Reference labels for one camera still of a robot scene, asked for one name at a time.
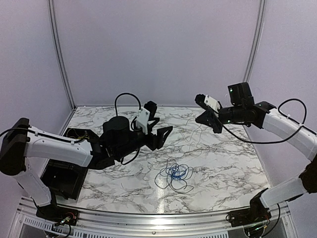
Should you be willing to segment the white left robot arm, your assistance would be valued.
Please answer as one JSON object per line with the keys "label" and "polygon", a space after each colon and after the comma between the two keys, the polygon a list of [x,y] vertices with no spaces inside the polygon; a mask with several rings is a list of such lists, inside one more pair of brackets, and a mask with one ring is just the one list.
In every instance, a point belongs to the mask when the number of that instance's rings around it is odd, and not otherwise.
{"label": "white left robot arm", "polygon": [[13,127],[0,136],[0,171],[12,176],[30,195],[35,204],[51,220],[59,220],[63,213],[53,200],[50,189],[32,171],[28,158],[44,158],[63,161],[90,170],[103,170],[123,162],[124,157],[138,152],[143,146],[159,150],[173,127],[163,127],[152,133],[159,121],[130,128],[128,118],[117,116],[103,123],[103,133],[92,139],[74,139],[42,131],[20,118]]}

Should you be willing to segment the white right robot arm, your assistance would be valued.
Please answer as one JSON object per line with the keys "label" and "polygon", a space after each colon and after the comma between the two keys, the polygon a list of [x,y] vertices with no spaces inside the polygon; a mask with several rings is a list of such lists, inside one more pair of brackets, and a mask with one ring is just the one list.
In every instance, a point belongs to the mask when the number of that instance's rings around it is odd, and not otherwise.
{"label": "white right robot arm", "polygon": [[280,103],[256,100],[247,82],[225,87],[225,101],[197,94],[196,123],[251,145],[270,187],[251,199],[245,217],[256,222],[264,208],[317,192],[317,129],[306,125],[308,108],[291,97]]}

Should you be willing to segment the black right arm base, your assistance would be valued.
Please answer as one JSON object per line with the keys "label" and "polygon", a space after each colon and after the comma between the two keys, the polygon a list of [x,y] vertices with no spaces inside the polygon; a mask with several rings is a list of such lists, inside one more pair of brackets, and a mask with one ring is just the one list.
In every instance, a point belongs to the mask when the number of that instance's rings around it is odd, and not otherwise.
{"label": "black right arm base", "polygon": [[265,208],[260,201],[261,195],[266,190],[267,188],[260,191],[250,200],[249,208],[230,211],[225,218],[226,221],[228,221],[232,227],[238,227],[270,219],[271,213],[269,209]]}

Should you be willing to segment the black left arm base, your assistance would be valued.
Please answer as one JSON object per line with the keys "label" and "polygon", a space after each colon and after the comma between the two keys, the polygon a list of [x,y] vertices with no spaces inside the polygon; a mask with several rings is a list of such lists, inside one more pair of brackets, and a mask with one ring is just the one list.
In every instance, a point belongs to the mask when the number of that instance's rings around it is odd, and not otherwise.
{"label": "black left arm base", "polygon": [[66,207],[59,207],[51,204],[44,207],[37,206],[36,216],[49,220],[52,222],[59,223],[66,217],[70,217],[70,221],[66,222],[68,225],[75,226],[77,224],[79,211],[76,209],[70,209]]}

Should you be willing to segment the black divided storage bin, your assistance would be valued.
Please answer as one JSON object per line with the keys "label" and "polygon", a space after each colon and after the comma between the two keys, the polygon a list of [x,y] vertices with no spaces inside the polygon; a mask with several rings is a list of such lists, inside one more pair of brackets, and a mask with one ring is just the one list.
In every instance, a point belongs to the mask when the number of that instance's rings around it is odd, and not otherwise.
{"label": "black divided storage bin", "polygon": [[50,159],[41,177],[43,183],[64,199],[76,200],[79,197],[88,169],[95,166],[95,159],[87,167],[69,162]]}

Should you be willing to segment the grey corner frame post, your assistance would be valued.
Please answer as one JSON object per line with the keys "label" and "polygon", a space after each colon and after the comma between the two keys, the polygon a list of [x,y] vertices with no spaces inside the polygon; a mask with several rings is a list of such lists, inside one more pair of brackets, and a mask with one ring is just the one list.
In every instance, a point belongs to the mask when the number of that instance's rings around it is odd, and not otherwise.
{"label": "grey corner frame post", "polygon": [[253,41],[252,41],[252,47],[251,47],[251,51],[249,54],[246,70],[244,73],[243,82],[249,82],[251,75],[252,75],[253,67],[255,64],[256,56],[257,56],[257,53],[259,50],[259,46],[261,43],[261,37],[262,37],[262,33],[263,33],[266,3],[267,3],[266,0],[260,0],[260,2],[259,2],[259,8],[258,8],[255,32],[254,32]]}

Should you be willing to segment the aluminium front table rail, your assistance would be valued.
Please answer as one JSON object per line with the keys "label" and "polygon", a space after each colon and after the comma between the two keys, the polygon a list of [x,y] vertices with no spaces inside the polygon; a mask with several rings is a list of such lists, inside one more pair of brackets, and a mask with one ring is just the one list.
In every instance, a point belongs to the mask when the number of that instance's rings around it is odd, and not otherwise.
{"label": "aluminium front table rail", "polygon": [[286,203],[272,208],[269,221],[233,227],[229,211],[187,214],[133,214],[77,207],[72,238],[244,238],[247,230],[263,228],[265,238],[297,238]]}

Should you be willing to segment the grey left frame post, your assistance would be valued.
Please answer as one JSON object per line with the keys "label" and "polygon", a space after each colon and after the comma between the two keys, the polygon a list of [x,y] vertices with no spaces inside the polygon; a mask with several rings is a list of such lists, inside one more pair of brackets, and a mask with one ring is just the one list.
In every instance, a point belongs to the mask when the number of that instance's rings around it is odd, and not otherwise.
{"label": "grey left frame post", "polygon": [[67,75],[67,70],[64,63],[64,59],[63,59],[62,47],[59,40],[55,2],[53,0],[48,0],[47,3],[48,3],[49,20],[50,20],[57,65],[60,71],[60,76],[61,76],[62,84],[64,86],[68,103],[71,109],[74,111],[76,109],[76,104],[75,104],[74,97],[71,91],[71,87],[70,87],[70,83],[69,83],[69,79]]}

